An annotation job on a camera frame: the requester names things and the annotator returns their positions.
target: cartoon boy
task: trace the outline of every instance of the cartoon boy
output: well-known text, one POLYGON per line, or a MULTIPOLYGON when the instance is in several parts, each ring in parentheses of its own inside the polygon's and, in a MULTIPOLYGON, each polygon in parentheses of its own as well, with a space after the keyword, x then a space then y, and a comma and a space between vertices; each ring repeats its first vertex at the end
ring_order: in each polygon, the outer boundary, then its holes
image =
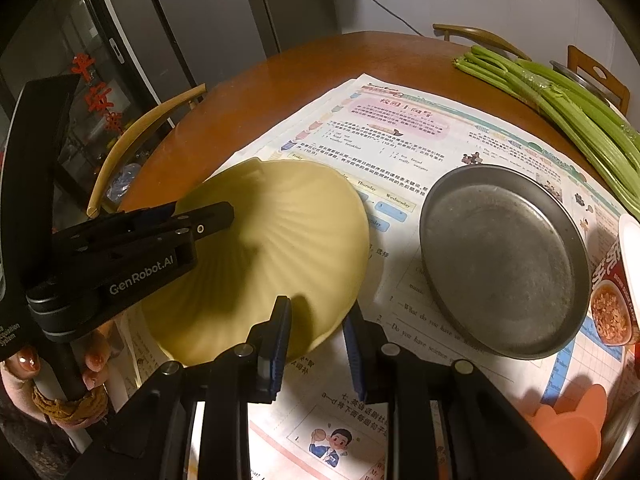
POLYGON ((340 460, 338 452, 343 449, 347 449, 352 438, 351 432, 344 428, 338 428, 329 438, 326 437, 324 430, 314 430, 311 433, 309 451, 331 467, 336 467, 338 465, 338 460, 340 460), (316 442, 322 442, 325 439, 329 441, 328 446, 316 446, 316 442))

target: white wall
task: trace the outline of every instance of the white wall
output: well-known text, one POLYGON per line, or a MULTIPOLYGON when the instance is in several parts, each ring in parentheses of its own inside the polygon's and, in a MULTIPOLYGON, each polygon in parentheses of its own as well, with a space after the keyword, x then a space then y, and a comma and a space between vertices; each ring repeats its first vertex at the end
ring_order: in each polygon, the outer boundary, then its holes
MULTIPOLYGON (((343 33, 384 30, 412 34, 371 0, 334 0, 343 33)), ((423 35, 433 23, 484 28, 505 38, 533 60, 566 64, 574 44, 601 62, 631 92, 627 117, 640 128, 640 65, 610 17, 596 0, 378 0, 423 35)), ((471 44, 462 38, 457 43, 471 44)))

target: glass door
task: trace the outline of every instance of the glass door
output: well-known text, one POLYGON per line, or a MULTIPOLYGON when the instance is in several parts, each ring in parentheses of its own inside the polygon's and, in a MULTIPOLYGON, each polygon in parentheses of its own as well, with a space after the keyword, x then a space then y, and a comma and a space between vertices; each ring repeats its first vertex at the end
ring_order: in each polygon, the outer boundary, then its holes
MULTIPOLYGON (((135 84, 108 18, 95 0, 37 0, 0 55, 0 142, 22 86, 62 73, 81 76, 56 168, 54 227, 84 221, 101 164, 124 130, 156 102, 135 84)), ((138 153, 139 163, 168 128, 138 153)))

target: red decoration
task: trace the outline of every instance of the red decoration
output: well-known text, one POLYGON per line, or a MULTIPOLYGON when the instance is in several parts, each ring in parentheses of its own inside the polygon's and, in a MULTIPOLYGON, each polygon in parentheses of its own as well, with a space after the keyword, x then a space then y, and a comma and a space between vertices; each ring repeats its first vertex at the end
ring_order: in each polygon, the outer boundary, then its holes
POLYGON ((104 118, 107 120, 107 125, 105 126, 106 130, 112 130, 117 132, 119 135, 122 135, 122 113, 107 110, 104 118))
POLYGON ((72 63, 74 65, 77 65, 71 67, 72 73, 82 74, 82 77, 84 77, 84 80, 88 83, 91 81, 91 79, 94 78, 94 76, 87 70, 92 64, 95 63, 95 59, 93 57, 89 57, 88 54, 84 54, 83 52, 81 52, 80 54, 76 54, 74 56, 74 60, 72 61, 72 63))
POLYGON ((84 96, 84 100, 87 105, 89 105, 88 110, 93 112, 97 111, 100 115, 104 115, 107 112, 107 108, 113 106, 113 103, 108 101, 107 94, 111 92, 111 88, 106 88, 104 91, 101 91, 105 88, 106 83, 104 81, 99 82, 96 86, 92 86, 89 88, 89 93, 84 96))

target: celery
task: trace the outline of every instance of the celery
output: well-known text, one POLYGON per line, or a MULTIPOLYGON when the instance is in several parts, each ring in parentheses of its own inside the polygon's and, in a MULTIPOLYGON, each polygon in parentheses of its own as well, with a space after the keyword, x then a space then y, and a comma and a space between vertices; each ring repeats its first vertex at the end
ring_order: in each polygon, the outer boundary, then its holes
POLYGON ((472 47, 454 65, 554 122, 640 219, 640 135, 604 102, 545 66, 521 59, 513 62, 480 46, 472 47))
POLYGON ((534 74, 541 75, 543 77, 548 78, 553 81, 557 85, 560 85, 567 90, 571 90, 572 92, 578 94, 580 97, 590 102, 595 108, 597 108, 601 113, 609 118, 616 126, 622 129, 625 132, 626 136, 633 142, 638 150, 640 150, 640 134, 622 117, 620 117, 615 111, 611 109, 609 105, 603 102, 600 98, 596 97, 594 94, 589 92, 586 88, 581 85, 578 85, 577 82, 572 81, 568 77, 562 75, 555 70, 546 67, 544 65, 540 65, 540 63, 535 63, 533 61, 527 61, 525 59, 517 60, 518 65, 533 72, 534 74))

